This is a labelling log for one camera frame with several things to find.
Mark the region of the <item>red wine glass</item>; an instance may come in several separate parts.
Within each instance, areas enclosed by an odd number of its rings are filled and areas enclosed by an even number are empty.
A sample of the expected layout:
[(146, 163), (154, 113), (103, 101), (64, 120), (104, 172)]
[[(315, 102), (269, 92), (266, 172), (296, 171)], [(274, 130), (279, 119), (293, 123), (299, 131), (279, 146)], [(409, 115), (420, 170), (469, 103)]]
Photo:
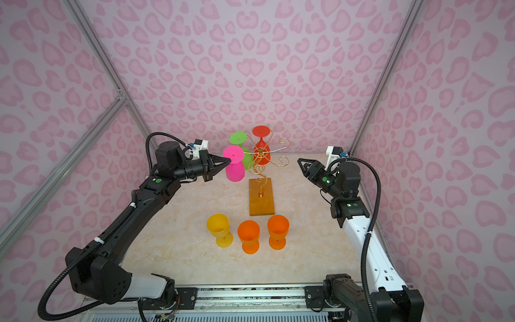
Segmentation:
[(259, 138), (259, 141), (254, 145), (253, 161), (256, 165), (267, 165), (270, 162), (270, 147), (264, 141), (264, 138), (271, 134), (271, 130), (267, 126), (256, 126), (252, 130), (252, 134)]

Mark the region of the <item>yellow wine glass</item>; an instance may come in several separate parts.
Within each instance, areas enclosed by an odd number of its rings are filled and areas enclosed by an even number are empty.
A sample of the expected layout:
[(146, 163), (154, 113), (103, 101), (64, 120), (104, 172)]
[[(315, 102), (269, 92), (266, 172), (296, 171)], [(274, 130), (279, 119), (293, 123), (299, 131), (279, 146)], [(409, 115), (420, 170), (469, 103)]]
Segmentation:
[(216, 238), (216, 244), (220, 248), (227, 248), (233, 243), (233, 235), (230, 232), (229, 219), (224, 214), (214, 214), (207, 220), (207, 229)]

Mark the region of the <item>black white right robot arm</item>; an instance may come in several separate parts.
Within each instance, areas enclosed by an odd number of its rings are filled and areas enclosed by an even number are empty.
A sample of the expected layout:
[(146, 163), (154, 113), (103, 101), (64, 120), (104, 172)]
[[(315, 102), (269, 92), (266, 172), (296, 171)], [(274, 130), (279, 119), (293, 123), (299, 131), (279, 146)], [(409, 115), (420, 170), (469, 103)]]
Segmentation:
[(358, 195), (361, 166), (369, 168), (376, 178), (376, 194), (381, 194), (375, 169), (358, 158), (339, 158), (328, 166), (300, 158), (298, 164), (305, 178), (332, 197), (331, 216), (344, 230), (360, 259), (361, 283), (357, 284), (347, 274), (327, 275), (320, 303), (342, 307), (358, 321), (421, 321), (425, 306), (421, 293), (409, 288), (400, 277), (374, 230), (380, 198), (376, 198), (373, 211), (368, 211)]

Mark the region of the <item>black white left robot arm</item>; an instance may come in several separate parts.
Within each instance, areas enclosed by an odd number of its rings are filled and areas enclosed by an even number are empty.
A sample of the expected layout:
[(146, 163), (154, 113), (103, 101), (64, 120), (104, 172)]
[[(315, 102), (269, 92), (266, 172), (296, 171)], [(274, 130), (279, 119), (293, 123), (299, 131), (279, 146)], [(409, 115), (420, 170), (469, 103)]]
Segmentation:
[(84, 248), (73, 248), (66, 255), (68, 265), (76, 263), (68, 274), (73, 291), (109, 305), (128, 299), (149, 299), (161, 307), (176, 302), (173, 279), (137, 275), (122, 268), (121, 262), (138, 234), (182, 185), (198, 178), (210, 181), (231, 163), (207, 150), (196, 150), (193, 157), (186, 152), (175, 141), (160, 144), (149, 177), (132, 192), (126, 209)]

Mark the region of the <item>orange wine glass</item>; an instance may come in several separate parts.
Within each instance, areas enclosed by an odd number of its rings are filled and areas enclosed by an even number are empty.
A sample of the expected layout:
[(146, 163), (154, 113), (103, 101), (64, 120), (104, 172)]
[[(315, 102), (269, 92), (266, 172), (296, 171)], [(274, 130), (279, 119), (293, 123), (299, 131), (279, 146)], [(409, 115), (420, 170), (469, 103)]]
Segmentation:
[(286, 236), (289, 231), (290, 223), (282, 215), (274, 215), (269, 218), (268, 223), (269, 245), (273, 250), (281, 250), (286, 245)]
[(260, 226), (252, 220), (244, 221), (237, 230), (238, 237), (242, 243), (242, 250), (246, 254), (254, 254), (260, 248)]

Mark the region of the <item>pink wine glass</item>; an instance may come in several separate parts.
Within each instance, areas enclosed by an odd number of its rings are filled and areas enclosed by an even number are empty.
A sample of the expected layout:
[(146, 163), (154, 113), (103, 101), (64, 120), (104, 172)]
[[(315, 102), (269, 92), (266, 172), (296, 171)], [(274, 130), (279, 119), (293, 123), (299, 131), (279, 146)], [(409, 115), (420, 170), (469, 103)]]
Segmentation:
[(229, 146), (223, 151), (223, 157), (230, 159), (225, 168), (227, 179), (231, 182), (242, 181), (245, 177), (244, 151), (239, 146)]

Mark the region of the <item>orange back wine glass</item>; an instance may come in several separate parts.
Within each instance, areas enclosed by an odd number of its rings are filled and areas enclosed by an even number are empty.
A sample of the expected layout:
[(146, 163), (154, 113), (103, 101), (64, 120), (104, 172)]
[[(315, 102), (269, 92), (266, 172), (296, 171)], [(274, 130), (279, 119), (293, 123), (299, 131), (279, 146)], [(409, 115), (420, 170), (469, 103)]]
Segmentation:
[(242, 250), (246, 254), (254, 254), (260, 248), (260, 226), (252, 220), (244, 221), (237, 230), (238, 237), (242, 243)]

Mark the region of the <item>green wine glass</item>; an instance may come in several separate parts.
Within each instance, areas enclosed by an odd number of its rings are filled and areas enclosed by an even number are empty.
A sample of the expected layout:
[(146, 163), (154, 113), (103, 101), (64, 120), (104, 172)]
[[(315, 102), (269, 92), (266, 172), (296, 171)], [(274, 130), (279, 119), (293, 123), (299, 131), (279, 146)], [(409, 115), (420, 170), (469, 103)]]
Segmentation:
[(251, 165), (253, 161), (252, 153), (249, 149), (244, 147), (244, 143), (248, 140), (248, 135), (243, 132), (235, 132), (229, 137), (229, 141), (232, 145), (239, 146), (244, 151), (244, 159), (243, 159), (243, 165), (245, 166), (245, 169), (248, 170), (249, 166)]

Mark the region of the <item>orange front wine glass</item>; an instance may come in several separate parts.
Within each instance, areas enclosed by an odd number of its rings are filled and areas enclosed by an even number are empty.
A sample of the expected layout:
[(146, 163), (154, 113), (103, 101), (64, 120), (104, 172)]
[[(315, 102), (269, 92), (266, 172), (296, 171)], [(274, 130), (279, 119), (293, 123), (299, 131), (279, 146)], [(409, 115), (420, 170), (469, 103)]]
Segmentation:
[(281, 250), (286, 245), (286, 236), (289, 231), (290, 223), (282, 215), (274, 215), (269, 218), (268, 223), (269, 245), (273, 250)]

